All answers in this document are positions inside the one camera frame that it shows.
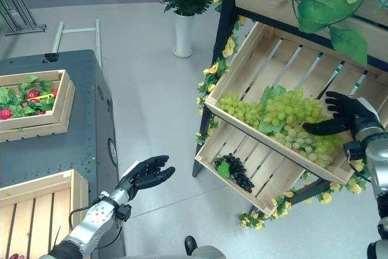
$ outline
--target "grape bunch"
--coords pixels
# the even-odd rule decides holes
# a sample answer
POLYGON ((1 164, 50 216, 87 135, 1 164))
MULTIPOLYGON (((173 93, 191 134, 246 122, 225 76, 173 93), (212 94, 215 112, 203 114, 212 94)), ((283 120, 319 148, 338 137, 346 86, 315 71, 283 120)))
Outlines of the grape bunch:
POLYGON ((221 159, 215 160, 216 169, 222 161, 226 161, 229 164, 229 173, 231 177, 233 177, 233 180, 235 180, 241 188, 245 189, 249 193, 252 193, 252 188, 255 187, 255 185, 250 182, 249 178, 245 174, 247 169, 244 168, 240 158, 236 158, 232 153, 229 153, 229 155, 225 155, 221 159))
POLYGON ((272 138, 323 168, 333 162, 330 154, 334 153, 336 146, 343 143, 336 135, 311 135, 299 124, 284 126, 283 131, 275 133, 272 138))
POLYGON ((322 120, 321 102, 317 99, 303 99, 303 88, 287 91, 285 94, 268 99, 264 111, 263 123, 272 123, 277 127, 281 121, 288 125, 302 122, 317 123, 322 120))
POLYGON ((248 104, 238 100, 237 94, 226 94, 220 100, 220 108, 238 118, 240 121, 250 125, 251 127, 259 127, 259 116, 263 111, 263 106, 258 103, 248 104))

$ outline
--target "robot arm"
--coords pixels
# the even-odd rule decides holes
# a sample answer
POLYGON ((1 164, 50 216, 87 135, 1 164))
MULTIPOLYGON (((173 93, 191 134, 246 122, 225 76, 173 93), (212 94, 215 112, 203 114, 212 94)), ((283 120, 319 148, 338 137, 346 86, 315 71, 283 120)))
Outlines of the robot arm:
POLYGON ((129 219, 129 201, 138 190, 159 185, 173 175, 174 167, 161 171, 168 158, 156 156, 135 163, 125 172, 115 190, 110 195, 103 192, 92 203, 84 220, 41 259, 82 259, 88 256, 115 220, 125 222, 129 219))
POLYGON ((388 258, 388 133, 380 124, 375 109, 364 99, 352 99, 336 92, 327 92, 325 100, 334 119, 317 124, 303 124, 314 135, 332 135, 350 130, 353 141, 344 144, 349 160, 364 159, 371 174, 380 222, 382 240, 368 247, 369 259, 388 258))

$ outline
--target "metal frame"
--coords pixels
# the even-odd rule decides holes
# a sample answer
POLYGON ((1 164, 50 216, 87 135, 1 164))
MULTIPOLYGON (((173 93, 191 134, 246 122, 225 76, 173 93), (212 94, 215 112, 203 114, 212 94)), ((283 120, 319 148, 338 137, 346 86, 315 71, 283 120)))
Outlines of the metal frame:
POLYGON ((45 31, 46 25, 38 24, 35 21, 24 0, 8 0, 8 3, 7 0, 0 0, 0 15, 2 15, 9 26, 9 30, 5 35, 10 36, 45 31), (15 13, 11 11, 8 3, 15 6, 16 13, 21 17, 23 24, 19 24, 15 19, 15 13))
MULTIPOLYGON (((294 35, 308 39, 309 41, 313 41, 318 44, 324 45, 325 47, 329 47, 331 49, 333 48, 330 43, 330 40, 326 38, 323 38, 321 36, 314 35, 314 34, 303 33, 299 31, 298 28, 292 25, 288 25, 283 22, 268 18, 266 16, 259 15, 257 13, 236 7, 235 0, 222 0, 221 16, 219 18, 217 37, 213 48, 212 64, 216 61, 217 57, 222 55, 222 51, 224 50, 228 37, 233 31, 233 26, 238 15, 242 15, 254 21, 259 21, 259 22, 262 22, 263 24, 267 24, 272 27, 276 27, 278 29, 287 31, 294 35)), ((387 63, 375 57, 368 56, 368 63, 378 69, 387 71, 387 63)), ((210 114, 211 114, 210 110, 206 106, 204 106, 204 111, 201 119, 201 126, 199 128, 199 132, 202 135, 207 133, 207 129, 209 128, 210 114)), ((196 154, 199 152, 200 149, 201 149, 201 145, 197 144, 196 154)), ((204 167, 203 165, 201 165, 199 162, 194 160, 193 172, 192 172, 193 177, 196 177, 197 174, 199 174, 199 172, 203 169, 203 167, 204 167)), ((324 192, 330 187, 330 181, 320 178, 318 175, 316 176, 318 177, 316 181, 297 190, 294 197, 288 198, 287 200, 290 201, 292 204, 296 204, 310 197, 318 195, 319 193, 324 192)), ((257 208, 255 206, 252 206, 251 210, 257 210, 257 208)))

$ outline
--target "black metal frame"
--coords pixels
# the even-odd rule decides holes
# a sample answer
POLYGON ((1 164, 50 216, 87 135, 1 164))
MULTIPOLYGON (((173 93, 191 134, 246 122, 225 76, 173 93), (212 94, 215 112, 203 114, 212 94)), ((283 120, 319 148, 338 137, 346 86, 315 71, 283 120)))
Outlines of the black metal frame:
MULTIPOLYGON (((245 16, 254 21, 262 22, 263 24, 270 25, 272 27, 276 27, 278 29, 287 31, 292 33, 293 35, 300 36, 304 39, 308 39, 309 41, 316 42, 320 45, 324 45, 328 48, 333 48, 330 40, 323 38, 322 36, 314 35, 314 34, 306 34, 298 30, 298 28, 285 24, 283 22, 277 21, 272 18, 268 18, 266 16, 245 10, 243 8, 236 7, 235 0, 222 0, 222 9, 221 16, 219 18, 218 30, 216 42, 213 48, 213 59, 212 63, 216 61, 216 59, 221 56, 222 51, 224 50, 225 44, 227 42, 228 37, 232 33, 233 26, 238 15, 245 16)), ((368 56, 368 64, 381 69, 383 71, 388 72, 388 64, 382 60, 379 60, 375 57, 368 56)), ((210 118, 210 110, 204 106, 204 111, 202 114, 201 127, 199 128, 199 132, 204 135, 207 133, 207 129, 209 128, 209 118, 210 118)), ((196 154, 201 149, 201 145, 197 144, 196 154)), ((197 174, 202 170, 203 165, 194 160, 193 165, 193 177, 196 177, 197 174)), ((318 178, 313 183, 299 189, 296 191, 296 194, 292 198, 288 198, 288 200, 292 204, 299 203, 304 201, 310 197, 318 195, 321 192, 324 192, 330 187, 330 181, 327 181, 323 178, 318 178)))

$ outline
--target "metal stand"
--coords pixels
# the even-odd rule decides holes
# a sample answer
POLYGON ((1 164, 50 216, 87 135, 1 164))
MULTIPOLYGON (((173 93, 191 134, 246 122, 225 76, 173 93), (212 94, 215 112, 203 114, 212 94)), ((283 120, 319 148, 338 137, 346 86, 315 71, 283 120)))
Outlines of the metal stand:
POLYGON ((36 23, 24 0, 0 0, 0 14, 9 26, 5 34, 7 36, 44 32, 46 28, 45 24, 36 23), (17 15, 20 16, 22 24, 15 18, 17 15))

